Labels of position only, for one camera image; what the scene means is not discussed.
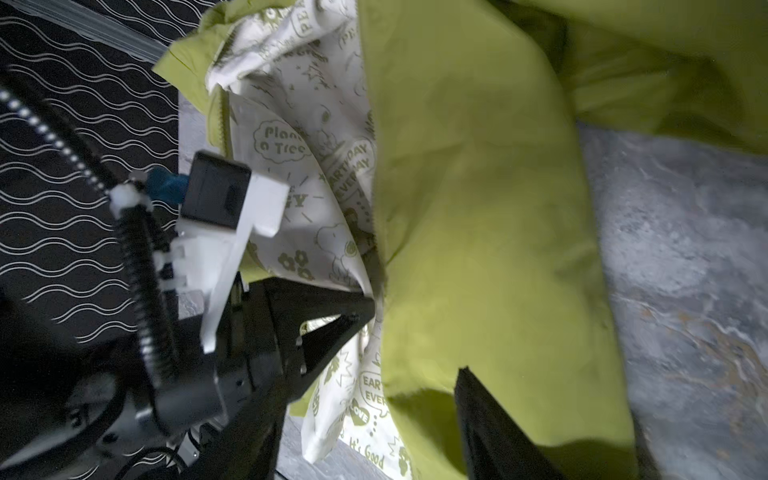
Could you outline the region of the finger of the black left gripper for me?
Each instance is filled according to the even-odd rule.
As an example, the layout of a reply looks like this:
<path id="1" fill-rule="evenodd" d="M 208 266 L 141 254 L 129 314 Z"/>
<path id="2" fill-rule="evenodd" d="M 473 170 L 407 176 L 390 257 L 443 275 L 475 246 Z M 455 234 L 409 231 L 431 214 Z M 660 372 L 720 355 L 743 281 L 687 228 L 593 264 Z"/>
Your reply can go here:
<path id="1" fill-rule="evenodd" d="M 289 343 L 288 401 L 300 399 L 341 348 L 366 324 L 359 315 L 341 315 Z"/>
<path id="2" fill-rule="evenodd" d="M 305 322 L 331 317 L 308 342 L 346 342 L 375 316 L 375 302 L 359 292 L 326 289 L 280 278 L 263 281 L 276 333 L 295 342 Z"/>

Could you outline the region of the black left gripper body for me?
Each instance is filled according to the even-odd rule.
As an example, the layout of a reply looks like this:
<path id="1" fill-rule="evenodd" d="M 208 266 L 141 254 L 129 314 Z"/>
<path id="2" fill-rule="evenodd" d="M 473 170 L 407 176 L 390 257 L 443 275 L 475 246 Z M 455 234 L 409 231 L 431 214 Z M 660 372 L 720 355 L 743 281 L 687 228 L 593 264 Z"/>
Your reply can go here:
<path id="1" fill-rule="evenodd" d="M 234 284 L 211 353 L 192 329 L 202 318 L 182 322 L 180 375 L 153 398 L 160 431 L 182 432 L 215 417 L 282 428 L 287 401 L 271 388 L 300 377 L 300 321 L 293 316 L 299 290 L 299 283 L 278 278 L 252 283 L 247 292 Z"/>

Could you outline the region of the lime green printed jacket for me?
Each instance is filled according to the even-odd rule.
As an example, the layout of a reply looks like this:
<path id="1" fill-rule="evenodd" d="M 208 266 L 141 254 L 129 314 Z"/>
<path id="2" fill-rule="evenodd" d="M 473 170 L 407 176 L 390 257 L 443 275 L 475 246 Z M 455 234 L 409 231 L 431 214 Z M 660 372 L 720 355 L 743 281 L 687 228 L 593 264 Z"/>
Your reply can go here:
<path id="1" fill-rule="evenodd" d="M 244 277 L 377 314 L 281 472 L 465 479 L 470 369 L 570 479 L 767 475 L 763 1 L 227 1 L 155 72 L 286 182 Z"/>

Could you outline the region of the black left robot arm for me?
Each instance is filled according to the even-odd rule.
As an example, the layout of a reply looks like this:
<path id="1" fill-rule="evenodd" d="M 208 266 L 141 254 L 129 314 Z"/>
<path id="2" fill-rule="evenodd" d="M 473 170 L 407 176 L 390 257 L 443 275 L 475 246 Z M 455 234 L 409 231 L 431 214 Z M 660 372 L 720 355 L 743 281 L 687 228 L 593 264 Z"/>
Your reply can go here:
<path id="1" fill-rule="evenodd" d="M 161 452 L 178 479 L 271 479 L 288 405 L 375 314 L 359 292 L 240 282 L 250 238 L 275 236 L 288 186 L 200 151 L 185 176 L 118 181 L 8 73 L 2 107 L 109 204 L 136 331 L 91 351 L 1 302 L 1 475 L 47 479 Z"/>

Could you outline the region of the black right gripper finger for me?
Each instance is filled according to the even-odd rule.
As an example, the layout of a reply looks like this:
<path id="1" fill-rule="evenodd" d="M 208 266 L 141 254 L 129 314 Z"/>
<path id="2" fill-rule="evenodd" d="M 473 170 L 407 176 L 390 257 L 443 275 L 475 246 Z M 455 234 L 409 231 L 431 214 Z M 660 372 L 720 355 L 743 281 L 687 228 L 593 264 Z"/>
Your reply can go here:
<path id="1" fill-rule="evenodd" d="M 469 479 L 564 477 L 467 367 L 458 372 L 454 401 Z"/>

